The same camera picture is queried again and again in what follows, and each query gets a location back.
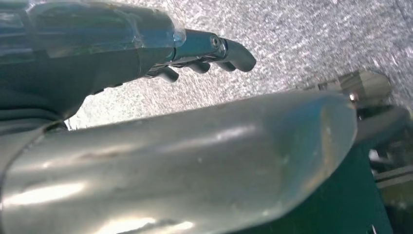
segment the textured concrete surface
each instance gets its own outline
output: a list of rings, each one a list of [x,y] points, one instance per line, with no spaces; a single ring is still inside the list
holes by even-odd
[[[142,1],[160,5],[162,0]],[[390,77],[393,102],[413,108],[411,0],[181,0],[187,28],[237,40],[257,58],[250,73],[181,69],[169,84],[139,79],[86,99],[74,128],[199,108],[316,83],[360,68]]]

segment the green panel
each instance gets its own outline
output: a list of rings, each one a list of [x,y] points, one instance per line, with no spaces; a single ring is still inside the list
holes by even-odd
[[[353,149],[333,175],[299,207],[237,234],[392,233],[370,171],[368,151]]]

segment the robotic arm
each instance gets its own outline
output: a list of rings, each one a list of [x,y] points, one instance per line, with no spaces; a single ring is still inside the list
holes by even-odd
[[[176,81],[171,67],[248,72],[256,63],[241,44],[183,29],[159,10],[97,1],[0,8],[2,134],[68,119],[88,95],[137,78]]]

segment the screw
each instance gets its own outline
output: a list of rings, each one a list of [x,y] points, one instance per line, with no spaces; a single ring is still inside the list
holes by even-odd
[[[351,101],[359,101],[358,95],[356,93],[350,93],[349,98]]]
[[[219,37],[217,35],[212,35],[211,36],[211,45],[214,48],[220,47],[220,40],[219,40]]]

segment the clear tape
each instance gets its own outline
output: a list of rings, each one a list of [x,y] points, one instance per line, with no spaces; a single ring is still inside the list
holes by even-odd
[[[0,1],[0,63],[181,46],[185,28],[158,9],[106,0]]]

